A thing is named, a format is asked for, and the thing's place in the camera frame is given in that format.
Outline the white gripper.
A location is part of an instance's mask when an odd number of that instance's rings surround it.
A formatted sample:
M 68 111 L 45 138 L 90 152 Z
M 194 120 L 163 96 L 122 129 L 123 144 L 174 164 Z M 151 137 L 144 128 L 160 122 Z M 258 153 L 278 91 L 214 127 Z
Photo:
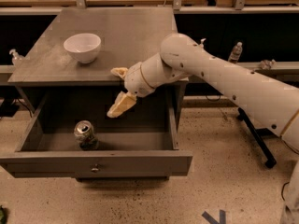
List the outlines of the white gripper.
M 107 111 L 109 118 L 117 118 L 136 104 L 137 97 L 146 97 L 155 89 L 144 79 L 141 70 L 142 62 L 136 63 L 129 69 L 126 67 L 115 67 L 110 70 L 111 74 L 124 79 L 124 87 L 128 92 L 121 91 L 112 107 Z

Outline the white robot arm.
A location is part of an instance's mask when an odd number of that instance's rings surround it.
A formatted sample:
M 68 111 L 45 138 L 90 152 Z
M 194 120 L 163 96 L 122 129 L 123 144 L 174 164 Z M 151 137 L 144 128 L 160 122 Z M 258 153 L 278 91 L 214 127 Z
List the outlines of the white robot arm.
M 116 118 L 163 84 L 197 76 L 259 121 L 293 151 L 299 151 L 299 89 L 214 57 L 183 34 L 168 35 L 158 53 L 111 73 L 124 80 L 126 91 L 108 110 Z

